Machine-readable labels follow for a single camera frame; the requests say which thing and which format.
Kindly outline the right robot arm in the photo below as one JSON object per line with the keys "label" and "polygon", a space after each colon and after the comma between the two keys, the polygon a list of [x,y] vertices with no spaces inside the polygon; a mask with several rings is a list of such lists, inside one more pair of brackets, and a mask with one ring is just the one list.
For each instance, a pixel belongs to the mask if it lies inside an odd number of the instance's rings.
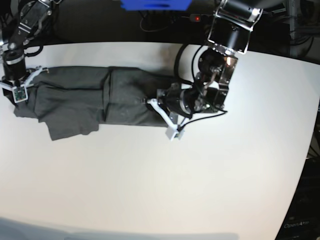
{"label": "right robot arm", "polygon": [[13,24],[0,30],[0,46],[6,45],[6,49],[0,49],[0,64],[3,67],[0,88],[13,104],[26,102],[29,99],[28,88],[33,86],[34,78],[49,72],[46,67],[26,66],[26,58],[42,52],[43,42],[38,43],[37,51],[26,53],[25,50],[53,26],[60,3],[60,0],[23,0],[18,4],[20,9]]}

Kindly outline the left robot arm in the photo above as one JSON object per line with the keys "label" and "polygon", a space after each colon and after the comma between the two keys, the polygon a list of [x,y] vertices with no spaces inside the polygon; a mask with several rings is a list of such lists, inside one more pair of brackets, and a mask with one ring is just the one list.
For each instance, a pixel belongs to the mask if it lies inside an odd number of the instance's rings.
{"label": "left robot arm", "polygon": [[212,17],[205,43],[207,49],[192,57],[198,60],[198,73],[191,69],[192,81],[179,76],[180,58],[187,44],[181,46],[173,70],[177,83],[159,89],[156,98],[144,101],[166,122],[168,131],[176,136],[187,126],[185,122],[175,123],[173,116],[193,123],[195,114],[210,113],[214,118],[227,113],[224,105],[238,63],[236,54],[247,52],[251,33],[263,11],[264,7],[255,1],[221,0]]}

